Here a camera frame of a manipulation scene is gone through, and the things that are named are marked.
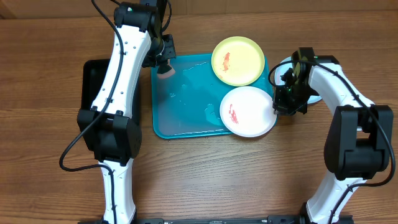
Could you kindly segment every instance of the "wooden floor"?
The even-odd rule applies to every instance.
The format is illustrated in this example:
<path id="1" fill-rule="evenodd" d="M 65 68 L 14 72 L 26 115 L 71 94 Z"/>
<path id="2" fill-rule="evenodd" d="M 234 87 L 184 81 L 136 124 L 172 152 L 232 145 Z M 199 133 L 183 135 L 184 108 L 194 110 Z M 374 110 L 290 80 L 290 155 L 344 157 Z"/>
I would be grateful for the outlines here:
<path id="1" fill-rule="evenodd" d="M 212 52 L 234 35 L 256 41 L 270 67 L 298 47 L 334 55 L 368 98 L 398 114 L 398 12 L 301 12 L 175 16 L 178 55 Z M 100 171 L 68 173 L 58 159 L 78 134 L 82 68 L 109 58 L 113 32 L 99 17 L 0 21 L 0 223 L 76 223 L 104 212 Z M 256 139 L 167 141 L 152 129 L 149 70 L 141 74 L 143 142 L 134 160 L 139 218 L 295 214 L 319 186 L 331 114 L 323 102 L 281 117 Z M 392 145 L 398 148 L 398 119 Z M 96 161 L 80 141 L 66 164 Z M 370 182 L 382 180 L 387 172 Z M 398 177 L 359 189 L 344 214 L 357 223 L 398 223 Z"/>

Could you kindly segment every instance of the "food residue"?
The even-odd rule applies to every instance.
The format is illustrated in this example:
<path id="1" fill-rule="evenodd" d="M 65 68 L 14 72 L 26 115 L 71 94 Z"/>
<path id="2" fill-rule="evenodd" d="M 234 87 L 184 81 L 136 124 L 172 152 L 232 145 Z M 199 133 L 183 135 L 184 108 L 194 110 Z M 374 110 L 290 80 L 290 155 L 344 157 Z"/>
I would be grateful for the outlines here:
<path id="1" fill-rule="evenodd" d="M 229 69 L 229 55 L 230 55 L 230 53 L 228 52 L 225 56 L 224 56 L 224 63 L 223 63 L 223 66 L 224 66 L 224 72 L 226 72 L 226 71 L 228 71 L 228 69 Z"/>
<path id="2" fill-rule="evenodd" d="M 229 106 L 229 114 L 231 115 L 231 121 L 234 122 L 235 124 L 239 124 L 238 119 L 236 118 L 236 113 L 235 110 L 232 109 L 232 104 Z"/>

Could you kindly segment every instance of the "red mark on plate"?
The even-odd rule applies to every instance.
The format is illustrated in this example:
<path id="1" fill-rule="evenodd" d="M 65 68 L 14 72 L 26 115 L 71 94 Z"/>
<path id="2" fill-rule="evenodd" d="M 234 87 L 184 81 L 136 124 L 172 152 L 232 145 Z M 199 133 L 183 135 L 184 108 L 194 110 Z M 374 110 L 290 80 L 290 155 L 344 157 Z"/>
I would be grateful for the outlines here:
<path id="1" fill-rule="evenodd" d="M 229 52 L 225 55 L 225 57 L 224 57 L 224 63 L 223 63 L 223 66 L 224 66 L 224 72 L 226 72 L 226 71 L 228 71 L 228 69 L 229 69 L 229 55 L 231 55 Z"/>
<path id="2" fill-rule="evenodd" d="M 235 124 L 239 124 L 238 119 L 236 118 L 236 112 L 234 109 L 232 109 L 232 104 L 230 104 L 230 106 L 229 106 L 229 114 L 231 115 L 232 122 L 234 122 Z"/>

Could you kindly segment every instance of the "cable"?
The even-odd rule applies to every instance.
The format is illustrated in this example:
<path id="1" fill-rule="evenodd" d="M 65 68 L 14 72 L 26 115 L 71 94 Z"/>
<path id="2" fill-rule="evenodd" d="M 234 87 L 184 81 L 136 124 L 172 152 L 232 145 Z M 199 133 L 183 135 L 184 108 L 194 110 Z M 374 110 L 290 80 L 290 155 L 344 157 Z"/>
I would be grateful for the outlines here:
<path id="1" fill-rule="evenodd" d="M 393 151 L 393 149 L 392 149 L 391 143 L 390 143 L 390 141 L 388 140 L 388 137 L 387 137 L 386 133 L 384 132 L 383 128 L 381 127 L 381 125 L 380 125 L 380 123 L 379 123 L 379 120 L 376 118 L 376 115 L 374 115 L 374 114 L 372 113 L 372 111 L 362 102 L 362 100 L 361 100 L 361 99 L 359 98 L 359 96 L 355 93 L 355 91 L 353 90 L 353 88 L 351 87 L 351 85 L 347 82 L 347 80 L 346 80 L 345 78 L 343 78 L 341 75 L 339 75 L 338 72 L 333 71 L 332 69 L 330 69 L 330 68 L 328 68 L 328 67 L 326 67 L 326 66 L 324 66 L 324 65 L 321 65 L 321 64 L 319 64 L 319 63 L 316 63 L 316 62 L 309 62 L 309 61 L 304 61 L 304 60 L 290 60 L 290 61 L 287 61 L 287 62 L 282 62 L 282 63 L 276 65 L 274 68 L 271 69 L 271 71 L 270 71 L 269 74 L 268 74 L 268 81 L 269 81 L 269 83 L 270 83 L 272 86 L 274 86 L 274 87 L 279 86 L 279 85 L 276 85 L 275 83 L 272 83 L 272 82 L 271 82 L 271 75 L 272 75 L 272 72 L 273 72 L 276 68 L 278 68 L 278 67 L 280 67 L 280 66 L 282 66 L 282 65 L 285 65 L 285 64 L 287 64 L 287 63 L 306 63 L 306 64 L 309 64 L 309 65 L 318 66 L 318 67 L 323 68 L 323 69 L 325 69 L 326 71 L 332 73 L 334 76 L 338 77 L 338 78 L 343 82 L 343 84 L 347 87 L 348 91 L 352 94 L 352 96 L 354 97 L 354 99 L 355 99 L 363 108 L 365 108 L 365 109 L 367 110 L 367 112 L 369 113 L 369 115 L 372 117 L 372 121 L 373 121 L 374 124 L 377 126 L 378 130 L 380 131 L 381 135 L 383 136 L 383 140 L 386 142 L 386 145 L 387 145 L 388 150 L 389 150 L 389 154 L 390 154 L 390 158 L 391 158 L 391 170 L 390 170 L 390 173 L 389 173 L 388 177 L 387 177 L 385 180 L 383 180 L 382 182 L 378 182 L 378 183 L 371 183 L 371 184 L 363 183 L 363 184 L 353 184 L 353 185 L 350 185 L 350 186 L 345 190 L 344 194 L 340 197 L 340 199 L 337 201 L 335 207 L 334 207 L 333 210 L 331 211 L 331 214 L 330 214 L 330 217 L 329 217 L 329 221 L 328 221 L 328 224 L 331 224 L 331 223 L 332 223 L 332 220 L 333 220 L 333 217 L 335 216 L 335 213 L 336 213 L 338 207 L 341 205 L 341 203 L 343 202 L 344 198 L 348 195 L 348 192 L 350 192 L 350 191 L 352 192 L 353 189 L 354 189 L 355 187 L 380 187 L 380 186 L 386 185 L 388 182 L 391 181 L 391 179 L 392 179 L 393 176 L 394 176 L 395 170 L 396 170 L 396 159 L 395 159 L 394 151 Z"/>
<path id="2" fill-rule="evenodd" d="M 171 20 L 171 18 L 172 18 L 172 4 L 170 3 L 170 0 L 167 0 L 167 4 L 169 5 L 169 11 L 170 11 L 170 13 L 169 13 L 169 18 L 167 19 L 166 24 L 164 24 L 164 26 L 163 26 L 163 28 L 162 28 L 162 32 L 165 32 L 165 31 L 166 31 L 166 29 L 167 29 L 168 26 L 169 26 L 170 20 Z"/>
<path id="3" fill-rule="evenodd" d="M 112 2 L 115 2 L 116 4 L 120 4 L 115 0 L 110 0 Z M 76 171 L 81 171 L 81 170 L 87 170 L 87 169 L 92 169 L 92 168 L 104 168 L 109 172 L 109 176 L 111 177 L 111 201 L 112 201 L 112 210 L 113 210 L 113 219 L 114 219 L 114 224 L 117 224 L 117 218 L 116 218 L 116 206 L 115 206 L 115 202 L 114 202 L 114 177 L 113 177 L 113 171 L 111 170 L 110 167 L 106 166 L 106 165 L 102 165 L 102 164 L 94 164 L 94 165 L 90 165 L 90 166 L 83 166 L 83 167 L 78 167 L 78 168 L 68 168 L 65 167 L 63 165 L 63 160 L 65 158 L 65 156 L 68 154 L 69 150 L 76 144 L 77 141 L 79 141 L 79 139 L 88 131 L 90 130 L 99 120 L 100 118 L 105 114 L 106 109 L 108 108 L 113 93 L 116 89 L 116 84 L 118 84 L 118 80 L 119 80 L 119 76 L 120 76 L 120 71 L 122 68 L 122 64 L 123 64 L 123 52 L 124 52 L 124 47 L 123 47 L 123 41 L 122 41 L 122 37 L 119 34 L 119 31 L 117 30 L 117 28 L 113 25 L 112 21 L 109 20 L 109 18 L 102 12 L 102 10 L 97 6 L 97 4 L 95 3 L 95 0 L 91 0 L 91 3 L 93 3 L 95 9 L 101 14 L 101 16 L 106 20 L 106 22 L 108 22 L 108 24 L 112 27 L 113 31 L 115 32 L 116 36 L 118 37 L 119 40 L 119 44 L 120 44 L 120 59 L 119 59 L 119 66 L 118 66 L 118 70 L 116 72 L 116 76 L 111 88 L 111 91 L 109 92 L 109 96 L 108 99 L 106 100 L 106 103 L 104 105 L 104 108 L 101 110 L 101 112 L 99 112 L 99 115 L 68 145 L 68 147 L 64 150 L 64 152 L 62 153 L 61 157 L 60 157 L 60 167 L 61 169 L 65 170 L 65 171 L 69 171 L 69 172 L 76 172 Z"/>

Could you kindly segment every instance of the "yellow plate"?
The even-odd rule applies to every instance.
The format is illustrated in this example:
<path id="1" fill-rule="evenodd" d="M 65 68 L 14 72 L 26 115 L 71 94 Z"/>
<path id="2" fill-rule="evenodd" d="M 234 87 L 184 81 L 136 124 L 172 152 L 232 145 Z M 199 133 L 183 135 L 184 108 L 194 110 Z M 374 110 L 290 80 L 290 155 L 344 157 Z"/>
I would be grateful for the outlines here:
<path id="1" fill-rule="evenodd" d="M 211 56 L 211 66 L 217 77 L 232 86 L 256 81 L 265 63 L 260 46 L 246 37 L 230 37 L 221 41 Z"/>

